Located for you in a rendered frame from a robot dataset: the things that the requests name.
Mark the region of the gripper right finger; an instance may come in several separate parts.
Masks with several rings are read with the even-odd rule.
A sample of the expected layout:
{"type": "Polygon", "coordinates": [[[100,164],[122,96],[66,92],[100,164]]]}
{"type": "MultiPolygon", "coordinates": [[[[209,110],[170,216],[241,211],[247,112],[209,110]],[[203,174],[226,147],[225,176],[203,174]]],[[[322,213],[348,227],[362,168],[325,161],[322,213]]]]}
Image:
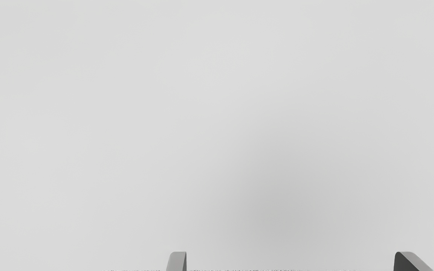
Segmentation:
{"type": "Polygon", "coordinates": [[[415,253],[405,251],[396,252],[393,262],[393,271],[434,271],[415,253]]]}

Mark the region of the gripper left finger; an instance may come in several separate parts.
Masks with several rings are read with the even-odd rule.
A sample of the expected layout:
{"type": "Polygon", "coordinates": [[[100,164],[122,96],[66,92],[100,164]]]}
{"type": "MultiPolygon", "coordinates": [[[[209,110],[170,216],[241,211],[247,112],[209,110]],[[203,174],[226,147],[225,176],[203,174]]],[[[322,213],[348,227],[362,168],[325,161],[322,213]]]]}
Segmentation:
{"type": "Polygon", "coordinates": [[[170,254],[166,271],[187,271],[186,251],[174,251],[170,254]]]}

